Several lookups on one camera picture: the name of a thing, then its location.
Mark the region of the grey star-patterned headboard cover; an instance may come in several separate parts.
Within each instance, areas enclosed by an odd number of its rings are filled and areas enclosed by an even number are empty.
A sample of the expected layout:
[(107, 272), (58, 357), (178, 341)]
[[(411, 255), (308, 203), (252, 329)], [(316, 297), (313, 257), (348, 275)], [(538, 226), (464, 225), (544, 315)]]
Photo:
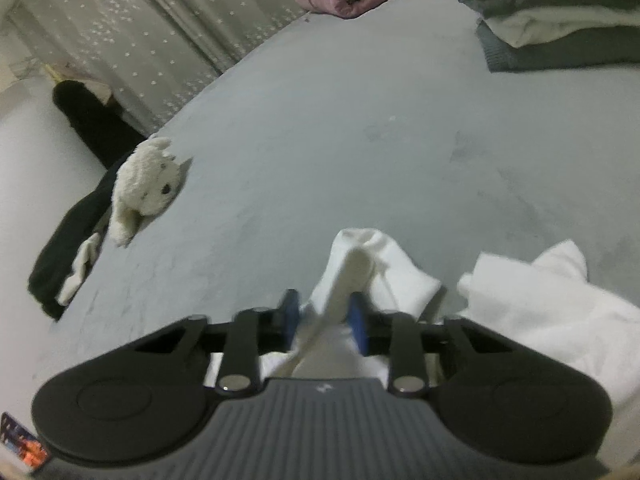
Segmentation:
[(106, 84), (145, 132), (302, 13), (294, 0), (1, 0), (37, 58)]

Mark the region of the dark grey folded garment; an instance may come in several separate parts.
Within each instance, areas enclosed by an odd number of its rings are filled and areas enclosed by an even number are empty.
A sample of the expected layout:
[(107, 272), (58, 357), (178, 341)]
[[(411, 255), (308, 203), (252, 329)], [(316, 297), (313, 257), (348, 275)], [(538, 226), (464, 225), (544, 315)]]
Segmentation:
[(520, 48), (509, 46), (484, 23), (477, 25), (476, 36), (491, 73), (639, 63), (638, 27), (582, 29), (548, 44), (530, 44)]

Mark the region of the white folded garment in stack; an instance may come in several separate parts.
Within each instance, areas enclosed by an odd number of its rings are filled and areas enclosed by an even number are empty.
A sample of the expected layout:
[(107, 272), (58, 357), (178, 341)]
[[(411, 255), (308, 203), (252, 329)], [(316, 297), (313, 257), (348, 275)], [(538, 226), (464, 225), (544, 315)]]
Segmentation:
[(608, 6), (540, 6), (507, 16), (485, 18), (491, 32), (510, 47), (548, 44), (578, 30), (639, 27), (639, 8)]

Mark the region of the white plush dog toy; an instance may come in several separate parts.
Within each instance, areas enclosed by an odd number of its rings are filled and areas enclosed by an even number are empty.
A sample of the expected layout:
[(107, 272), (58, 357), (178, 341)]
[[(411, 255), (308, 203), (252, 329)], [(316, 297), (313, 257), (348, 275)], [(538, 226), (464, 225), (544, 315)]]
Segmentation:
[(107, 229), (116, 246), (128, 245), (140, 222), (161, 214), (177, 195), (182, 171), (170, 146), (170, 139), (151, 136), (117, 170)]

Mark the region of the phone with lit screen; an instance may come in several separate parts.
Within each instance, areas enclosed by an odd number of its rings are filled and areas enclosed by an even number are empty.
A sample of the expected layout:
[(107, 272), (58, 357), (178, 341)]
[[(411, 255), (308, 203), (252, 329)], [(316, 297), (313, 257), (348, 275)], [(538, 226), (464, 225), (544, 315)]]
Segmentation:
[(50, 453), (40, 440), (8, 412), (1, 414), (1, 444), (35, 472), (50, 459)]

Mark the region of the white garment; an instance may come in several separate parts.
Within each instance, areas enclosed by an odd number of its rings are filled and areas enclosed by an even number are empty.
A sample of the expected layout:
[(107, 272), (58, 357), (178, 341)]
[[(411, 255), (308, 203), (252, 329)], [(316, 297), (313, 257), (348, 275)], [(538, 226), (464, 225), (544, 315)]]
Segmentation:
[(639, 8), (608, 6), (540, 6), (507, 16), (485, 18), (491, 32), (510, 47), (548, 44), (578, 30), (639, 27)]
[[(345, 324), (348, 297), (364, 292), (382, 311), (414, 318), (440, 289), (376, 229), (344, 229), (334, 238), (326, 270), (302, 307), (302, 325), (288, 353), (259, 360), (267, 377), (371, 377), (386, 382), (388, 361), (360, 356)], [(588, 281), (584, 255), (572, 240), (533, 262), (483, 252), (462, 275), (461, 316), (595, 379), (610, 396), (613, 419), (599, 460), (610, 468), (639, 453), (639, 309)]]

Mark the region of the grey bed sheet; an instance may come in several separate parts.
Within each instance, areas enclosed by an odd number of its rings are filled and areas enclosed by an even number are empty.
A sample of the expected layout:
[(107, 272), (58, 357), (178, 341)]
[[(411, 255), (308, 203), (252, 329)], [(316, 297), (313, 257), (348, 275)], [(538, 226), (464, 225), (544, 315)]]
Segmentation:
[(458, 0), (295, 21), (163, 128), (188, 172), (47, 334), (51, 376), (191, 314), (308, 295), (335, 235), (375, 228), (447, 288), (481, 252), (570, 238), (594, 284), (639, 297), (639, 71), (491, 73)]

